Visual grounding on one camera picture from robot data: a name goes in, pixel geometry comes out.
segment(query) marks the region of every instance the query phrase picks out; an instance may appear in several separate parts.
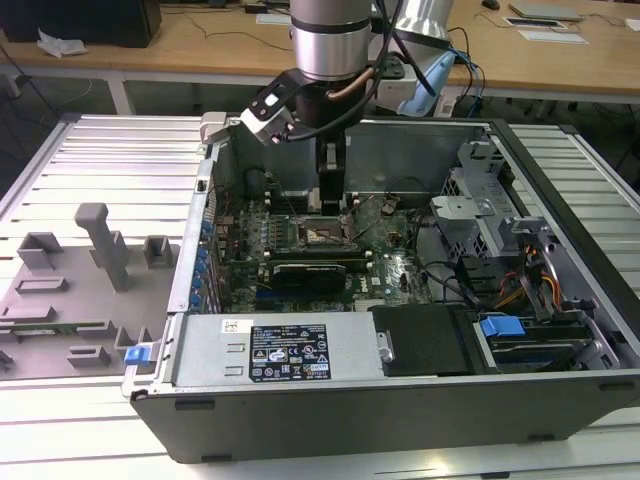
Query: paper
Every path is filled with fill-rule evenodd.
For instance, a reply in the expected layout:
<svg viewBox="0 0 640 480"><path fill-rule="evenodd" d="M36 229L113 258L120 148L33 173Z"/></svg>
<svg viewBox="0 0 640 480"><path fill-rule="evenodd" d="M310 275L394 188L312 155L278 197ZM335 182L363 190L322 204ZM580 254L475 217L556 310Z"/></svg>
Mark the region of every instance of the paper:
<svg viewBox="0 0 640 480"><path fill-rule="evenodd" d="M634 20L633 18L627 18L624 22L634 32L640 31L640 20Z"/></svg>
<svg viewBox="0 0 640 480"><path fill-rule="evenodd" d="M291 17L280 13L259 13L256 23L268 25L291 25Z"/></svg>
<svg viewBox="0 0 640 480"><path fill-rule="evenodd" d="M534 42L577 43L588 45L584 38L575 33L537 32L530 30L518 30L518 33L527 40Z"/></svg>
<svg viewBox="0 0 640 480"><path fill-rule="evenodd" d="M61 40L47 35L40 29L38 29L38 33L40 34L38 46L54 57L62 58L62 55L79 55L88 51L84 47L82 40Z"/></svg>

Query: power supply label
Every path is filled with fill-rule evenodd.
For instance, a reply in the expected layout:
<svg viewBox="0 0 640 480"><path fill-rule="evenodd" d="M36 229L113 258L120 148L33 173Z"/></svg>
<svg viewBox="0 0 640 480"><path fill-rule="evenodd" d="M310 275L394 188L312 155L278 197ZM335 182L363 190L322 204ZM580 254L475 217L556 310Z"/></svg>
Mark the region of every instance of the power supply label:
<svg viewBox="0 0 640 480"><path fill-rule="evenodd" d="M325 325L252 327L249 353L249 378L254 382L331 378Z"/></svg>

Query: blue plastic latch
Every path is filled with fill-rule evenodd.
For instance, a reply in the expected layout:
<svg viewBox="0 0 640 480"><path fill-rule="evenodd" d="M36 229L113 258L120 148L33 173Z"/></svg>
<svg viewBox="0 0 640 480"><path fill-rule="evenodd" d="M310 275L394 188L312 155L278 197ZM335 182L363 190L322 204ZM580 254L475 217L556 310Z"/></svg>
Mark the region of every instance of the blue plastic latch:
<svg viewBox="0 0 640 480"><path fill-rule="evenodd" d="M151 347L129 347L124 355L125 365L149 365L151 363Z"/></svg>
<svg viewBox="0 0 640 480"><path fill-rule="evenodd" d="M496 315L495 317L487 317L480 321L480 327L485 337L496 335L503 336L521 336L525 334L522 323L518 317L507 315Z"/></svg>

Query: wooden desk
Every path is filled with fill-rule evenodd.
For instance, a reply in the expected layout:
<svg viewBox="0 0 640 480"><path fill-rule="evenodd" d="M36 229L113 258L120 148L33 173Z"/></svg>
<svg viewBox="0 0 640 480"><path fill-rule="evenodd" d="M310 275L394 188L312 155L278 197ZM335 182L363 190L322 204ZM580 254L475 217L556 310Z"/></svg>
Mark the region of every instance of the wooden desk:
<svg viewBox="0 0 640 480"><path fill-rule="evenodd" d="M614 22L640 18L640 5L532 1L568 5L583 15L597 13L615 18ZM89 45L86 55L58 60L34 44L2 43L30 75L107 81L120 114L134 112L126 81L266 85L278 73L295 66L293 52L286 50L292 47L286 26L258 25L253 15L242 10L197 13L184 9L185 14L178 13L179 8L163 6L162 10L162 26L145 49ZM503 16L516 15L508 0L502 1L498 12L481 7L479 0L454 3L449 27L467 30L473 60L487 75L486 96L640 103L640 32L588 17L569 30L579 29L588 45L532 42L518 29L498 28L476 16L478 12L501 25L506 25ZM204 32L215 35L205 38ZM453 32L452 38L457 48L464 48L460 32ZM11 65L0 63L0 73L16 72ZM456 66L443 91L444 103L455 101L467 83L466 69Z"/></svg>

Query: sticker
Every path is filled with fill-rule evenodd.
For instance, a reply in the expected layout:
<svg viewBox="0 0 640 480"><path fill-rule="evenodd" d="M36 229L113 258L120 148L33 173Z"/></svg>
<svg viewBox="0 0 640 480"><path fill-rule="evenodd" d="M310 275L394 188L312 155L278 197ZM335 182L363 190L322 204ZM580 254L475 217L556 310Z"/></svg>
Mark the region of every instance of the sticker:
<svg viewBox="0 0 640 480"><path fill-rule="evenodd" d="M55 335L54 330L18 330L15 333L18 337L35 337L36 335Z"/></svg>
<svg viewBox="0 0 640 480"><path fill-rule="evenodd" d="M251 333L253 320L225 318L222 321L222 333Z"/></svg>
<svg viewBox="0 0 640 480"><path fill-rule="evenodd" d="M254 382L329 380L326 326L252 327L249 372Z"/></svg>

